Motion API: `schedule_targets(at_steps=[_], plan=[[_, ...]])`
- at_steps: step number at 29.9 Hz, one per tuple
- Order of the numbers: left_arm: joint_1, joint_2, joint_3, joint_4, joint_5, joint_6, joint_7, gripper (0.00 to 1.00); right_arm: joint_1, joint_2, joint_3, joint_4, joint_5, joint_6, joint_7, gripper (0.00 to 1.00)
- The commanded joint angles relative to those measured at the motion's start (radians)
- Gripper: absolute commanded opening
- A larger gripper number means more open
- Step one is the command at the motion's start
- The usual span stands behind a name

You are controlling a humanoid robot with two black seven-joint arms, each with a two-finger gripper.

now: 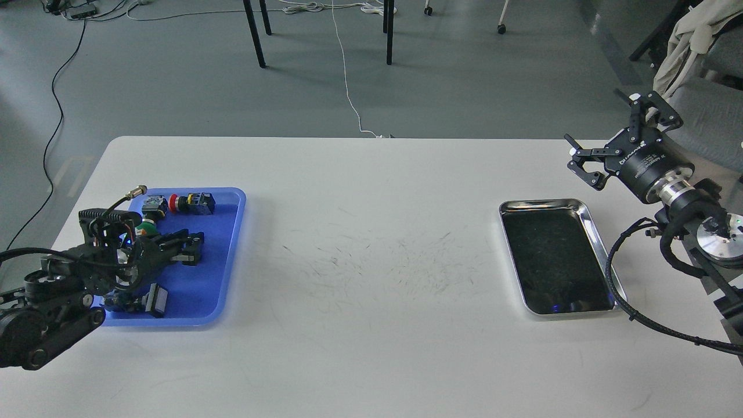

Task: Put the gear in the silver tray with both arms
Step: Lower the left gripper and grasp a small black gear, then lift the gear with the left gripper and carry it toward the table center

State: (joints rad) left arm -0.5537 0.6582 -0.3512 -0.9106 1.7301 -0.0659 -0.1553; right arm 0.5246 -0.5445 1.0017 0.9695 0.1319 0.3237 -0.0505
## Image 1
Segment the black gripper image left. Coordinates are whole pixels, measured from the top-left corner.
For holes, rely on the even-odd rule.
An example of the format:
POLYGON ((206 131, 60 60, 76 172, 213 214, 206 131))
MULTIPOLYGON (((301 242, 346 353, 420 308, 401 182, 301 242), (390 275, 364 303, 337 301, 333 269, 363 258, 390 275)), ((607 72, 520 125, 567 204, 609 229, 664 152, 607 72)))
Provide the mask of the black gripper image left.
POLYGON ((139 236, 134 244, 119 249, 119 263, 127 264, 134 257, 137 268, 119 271, 120 285, 140 285, 157 279, 165 266, 180 262, 197 265, 201 262, 204 233, 178 230, 152 237, 139 236))

